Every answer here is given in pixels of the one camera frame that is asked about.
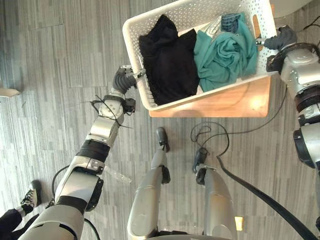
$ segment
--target floor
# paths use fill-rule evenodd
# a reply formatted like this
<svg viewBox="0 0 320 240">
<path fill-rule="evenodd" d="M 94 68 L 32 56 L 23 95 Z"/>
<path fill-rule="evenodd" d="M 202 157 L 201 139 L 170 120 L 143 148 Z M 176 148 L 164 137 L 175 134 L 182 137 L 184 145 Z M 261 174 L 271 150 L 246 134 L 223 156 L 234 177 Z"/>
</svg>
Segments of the floor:
<svg viewBox="0 0 320 240">
<path fill-rule="evenodd" d="M 87 101 L 111 88 L 114 73 L 129 63 L 122 36 L 124 21 L 172 2 L 170 0 L 0 0 L 0 87 L 21 95 L 0 103 L 0 214 L 19 205 L 29 182 L 42 182 L 43 211 L 51 198 L 51 180 L 78 151 L 96 114 Z M 298 32 L 301 42 L 317 44 L 320 31 L 309 28 L 320 12 L 314 0 L 281 19 Z M 272 80 L 266 118 L 214 118 L 228 131 L 244 131 L 265 123 L 281 103 L 285 86 Z M 191 169 L 197 146 L 190 141 L 192 127 L 204 118 L 150 118 L 137 90 L 137 111 L 126 117 L 111 150 L 105 184 L 97 208 L 86 214 L 101 239 L 126 239 L 126 225 L 135 189 L 156 150 L 155 130 L 166 128 L 171 152 L 167 154 L 171 183 L 163 186 L 159 227 L 201 234 L 204 225 L 204 188 L 196 185 Z M 231 136 L 225 166 L 257 186 L 297 216 L 315 234 L 319 216 L 315 171 L 299 162 L 292 140 L 298 129 L 294 102 L 287 96 L 279 115 L 267 126 Z M 208 145 L 208 164 L 225 146 L 223 136 Z M 270 207 L 228 178 L 237 216 L 244 217 L 239 240 L 298 240 L 298 234 Z M 120 180 L 120 174 L 126 180 Z M 82 239 L 95 239 L 84 225 Z"/>
</svg>

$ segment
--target wire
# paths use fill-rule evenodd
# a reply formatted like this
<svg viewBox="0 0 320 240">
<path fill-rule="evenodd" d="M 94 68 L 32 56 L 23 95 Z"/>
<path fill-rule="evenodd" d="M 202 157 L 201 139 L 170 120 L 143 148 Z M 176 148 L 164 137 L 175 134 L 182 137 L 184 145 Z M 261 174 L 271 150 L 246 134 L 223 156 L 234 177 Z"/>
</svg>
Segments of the wire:
<svg viewBox="0 0 320 240">
<path fill-rule="evenodd" d="M 247 181 L 243 180 L 242 178 L 234 175 L 229 170 L 227 170 L 223 164 L 221 157 L 218 155 L 216 156 L 218 159 L 222 170 L 233 180 L 244 186 L 250 192 L 255 194 L 261 200 L 263 200 L 266 204 L 268 204 L 273 210 L 275 210 L 281 217 L 283 217 L 293 228 L 296 232 L 304 239 L 304 240 L 318 240 L 318 238 L 298 219 L 296 218 L 291 212 L 289 212 L 285 207 L 283 207 L 280 203 L 274 200 L 269 195 L 265 194 L 263 191 L 258 189 L 257 187 L 253 186 L 252 184 L 248 183 Z"/>
<path fill-rule="evenodd" d="M 70 165 L 65 166 L 63 168 L 61 168 L 59 171 L 56 172 L 56 174 L 53 176 L 52 182 L 51 182 L 51 193 L 53 198 L 55 198 L 56 192 L 55 192 L 55 181 L 57 176 L 59 175 L 59 173 L 61 173 L 63 170 L 67 169 Z"/>
<path fill-rule="evenodd" d="M 313 20 L 312 23 L 310 23 L 309 25 L 305 26 L 302 30 L 306 30 L 306 29 L 308 29 L 308 28 L 311 27 L 311 26 L 315 26 L 315 27 L 319 27 L 319 28 L 320 28 L 320 25 L 319 25 L 319 24 L 315 24 L 315 22 L 316 22 L 319 18 L 320 18 L 320 15 L 319 15 L 315 20 Z"/>
<path fill-rule="evenodd" d="M 251 132 L 256 131 L 256 130 L 259 130 L 259 129 L 263 128 L 264 126 L 266 126 L 267 124 L 269 124 L 273 119 L 275 119 L 275 117 L 279 114 L 280 110 L 282 109 L 282 107 L 283 107 L 283 105 L 284 105 L 284 103 L 285 103 L 285 100 L 286 100 L 287 92 L 288 92 L 288 89 L 285 88 L 284 96 L 283 96 L 283 99 L 282 99 L 282 101 L 281 101 L 281 104 L 280 104 L 278 110 L 276 111 L 276 113 L 274 114 L 274 116 L 273 116 L 272 118 L 270 118 L 267 122 L 265 122 L 264 124 L 262 124 L 261 126 L 258 126 L 258 127 L 256 127 L 256 128 L 253 128 L 253 129 L 250 129 L 250 130 L 246 130 L 246 131 L 230 132 L 230 133 L 228 133 L 228 135 L 251 133 Z M 216 125 L 222 127 L 223 129 L 224 129 L 224 127 L 223 127 L 221 124 L 217 123 L 217 122 L 214 122 L 214 121 L 206 121 L 206 122 L 201 122 L 201 123 L 195 125 L 195 126 L 192 128 L 191 133 L 190 133 L 190 139 L 191 139 L 191 141 L 194 142 L 194 143 L 197 143 L 199 147 L 204 148 L 204 149 L 207 151 L 207 153 L 209 153 L 209 151 L 205 148 L 205 144 L 206 144 L 210 139 L 212 139 L 212 138 L 214 138 L 214 137 L 216 137 L 216 136 L 226 135 L 226 133 L 224 132 L 224 133 L 214 134 L 214 135 L 208 137 L 203 143 L 199 143 L 199 137 L 200 137 L 201 135 L 203 135 L 203 134 L 210 133 L 211 130 L 212 130 L 210 126 L 208 126 L 208 125 L 203 125 L 203 124 L 216 124 Z M 198 132 L 198 133 L 195 135 L 195 137 L 193 138 L 193 133 L 194 133 L 195 129 L 196 129 L 198 126 L 201 126 L 201 125 L 203 125 L 203 126 L 200 128 L 199 132 Z"/>
<path fill-rule="evenodd" d="M 263 125 L 256 127 L 254 129 L 251 130 L 247 130 L 247 131 L 241 131 L 241 132 L 232 132 L 231 134 L 244 134 L 244 133 L 250 133 L 253 132 L 255 130 L 258 130 L 262 127 L 264 127 L 265 125 L 267 125 L 268 123 L 270 123 L 280 112 L 284 101 L 286 99 L 286 95 L 287 95 L 287 89 L 285 90 L 285 94 L 283 97 L 283 100 L 281 102 L 281 105 L 278 109 L 278 111 L 275 113 L 275 115 L 266 123 L 264 123 Z M 221 159 L 221 156 L 224 155 L 227 150 L 229 149 L 230 146 L 230 138 L 229 138 L 229 134 L 226 130 L 226 128 L 224 126 L 222 126 L 220 123 L 214 122 L 214 121 L 207 121 L 207 122 L 203 122 L 200 124 L 197 124 L 195 127 L 192 128 L 191 130 L 191 134 L 190 134 L 190 138 L 192 142 L 197 143 L 200 147 L 204 148 L 207 153 L 209 153 L 209 151 L 204 147 L 204 144 L 206 144 L 208 142 L 209 139 L 211 139 L 212 137 L 209 137 L 207 140 L 205 140 L 202 144 L 200 144 L 198 142 L 199 136 L 202 134 L 206 134 L 211 132 L 211 127 L 208 125 L 204 125 L 200 128 L 198 134 L 195 136 L 195 138 L 192 138 L 192 132 L 194 131 L 194 129 L 197 126 L 200 126 L 201 124 L 216 124 L 219 127 L 221 127 L 224 131 L 224 133 L 219 133 L 219 134 L 215 134 L 213 136 L 218 136 L 218 135 L 225 135 L 226 139 L 227 139 L 227 144 L 225 149 L 216 156 L 216 158 L 218 159 L 219 163 L 220 163 L 220 167 L 221 169 L 233 180 L 235 180 L 236 182 L 238 182 L 239 184 L 241 184 L 242 186 L 244 186 L 245 188 L 247 188 L 250 192 L 252 192 L 253 194 L 255 194 L 257 197 L 259 197 L 261 200 L 263 200 L 265 203 L 267 203 L 271 208 L 273 208 L 281 217 L 283 217 L 296 231 L 297 233 L 304 239 L 304 240 L 318 240 L 318 238 L 299 220 L 297 219 L 291 212 L 289 212 L 285 207 L 283 207 L 280 203 L 278 203 L 277 201 L 275 201 L 272 197 L 270 197 L 269 195 L 265 194 L 263 191 L 261 191 L 260 189 L 258 189 L 257 187 L 253 186 L 252 184 L 248 183 L 247 181 L 243 180 L 242 178 L 234 175 L 233 173 L 231 173 L 229 170 L 227 170 L 223 164 L 223 161 Z"/>
<path fill-rule="evenodd" d="M 99 233 L 98 233 L 95 225 L 93 225 L 93 223 L 90 222 L 87 218 L 85 218 L 84 221 L 85 221 L 87 224 L 89 224 L 89 226 L 92 228 L 92 230 L 94 231 L 94 234 L 95 234 L 95 236 L 96 236 L 96 239 L 97 239 L 97 240 L 101 240 L 101 239 L 100 239 L 100 236 L 99 236 Z"/>
<path fill-rule="evenodd" d="M 98 95 L 95 95 L 101 103 L 103 103 L 108 109 L 109 111 L 112 113 L 112 115 L 114 116 L 114 119 L 111 118 L 111 117 L 107 117 L 107 116 L 101 116 L 100 117 L 103 117 L 103 118 L 107 118 L 107 119 L 111 119 L 111 120 L 115 120 L 115 122 L 119 125 L 119 127 L 124 127 L 124 128 L 127 128 L 127 129 L 133 129 L 132 127 L 129 127 L 129 126 L 124 126 L 124 125 L 121 125 L 119 122 L 118 122 L 118 119 L 115 115 L 115 113 L 111 110 L 111 108 L 101 99 L 101 97 L 99 97 Z"/>
</svg>

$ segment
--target white laundry basket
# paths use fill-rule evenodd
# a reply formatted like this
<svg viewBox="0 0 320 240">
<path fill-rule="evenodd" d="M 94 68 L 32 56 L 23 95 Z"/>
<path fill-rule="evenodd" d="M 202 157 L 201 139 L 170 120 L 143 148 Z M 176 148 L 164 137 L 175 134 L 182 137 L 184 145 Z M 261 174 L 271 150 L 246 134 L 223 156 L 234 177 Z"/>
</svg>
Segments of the white laundry basket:
<svg viewBox="0 0 320 240">
<path fill-rule="evenodd" d="M 144 68 L 143 57 L 139 49 L 139 36 L 148 34 L 162 14 L 165 14 L 174 22 L 178 32 L 182 32 L 210 23 L 218 16 L 240 12 L 244 12 L 246 24 L 252 34 L 254 33 L 254 15 L 257 16 L 262 38 L 270 38 L 277 34 L 269 0 L 178 0 L 128 19 L 123 24 L 122 32 L 133 72 Z M 275 53 L 276 51 L 269 50 L 266 47 L 259 51 L 256 74 L 250 76 L 250 78 L 240 79 L 234 84 L 159 106 L 154 101 L 145 75 L 137 82 L 142 104 L 148 110 L 160 110 L 258 80 L 268 75 L 266 72 L 267 58 Z"/>
</svg>

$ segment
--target teal clothing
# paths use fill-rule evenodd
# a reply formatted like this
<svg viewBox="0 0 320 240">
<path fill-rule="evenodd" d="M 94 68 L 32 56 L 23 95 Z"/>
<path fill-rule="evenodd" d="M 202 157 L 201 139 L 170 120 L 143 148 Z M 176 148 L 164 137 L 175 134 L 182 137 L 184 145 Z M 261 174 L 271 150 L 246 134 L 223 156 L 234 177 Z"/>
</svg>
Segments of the teal clothing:
<svg viewBox="0 0 320 240">
<path fill-rule="evenodd" d="M 214 40 L 202 31 L 196 36 L 194 61 L 204 92 L 233 84 L 256 72 L 258 49 L 241 13 L 235 33 L 223 32 Z"/>
</svg>

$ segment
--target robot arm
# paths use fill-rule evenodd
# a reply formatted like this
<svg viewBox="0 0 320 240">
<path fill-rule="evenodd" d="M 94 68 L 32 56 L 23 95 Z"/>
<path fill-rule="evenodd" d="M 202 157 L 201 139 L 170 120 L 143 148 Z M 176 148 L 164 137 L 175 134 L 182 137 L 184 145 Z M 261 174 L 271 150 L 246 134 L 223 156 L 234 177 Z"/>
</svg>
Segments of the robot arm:
<svg viewBox="0 0 320 240">
<path fill-rule="evenodd" d="M 56 204 L 43 211 L 20 240 L 40 240 L 44 236 L 47 240 L 80 240 L 84 213 L 98 204 L 104 184 L 99 175 L 124 121 L 124 113 L 135 111 L 135 101 L 126 99 L 125 93 L 144 74 L 144 69 L 133 74 L 129 65 L 119 68 L 111 93 L 96 109 L 98 117 L 57 187 Z"/>
<path fill-rule="evenodd" d="M 299 159 L 320 171 L 320 51 L 314 44 L 297 43 L 289 26 L 279 31 L 279 36 L 256 43 L 279 50 L 268 58 L 266 70 L 279 72 L 299 112 L 300 128 L 293 133 Z"/>
</svg>

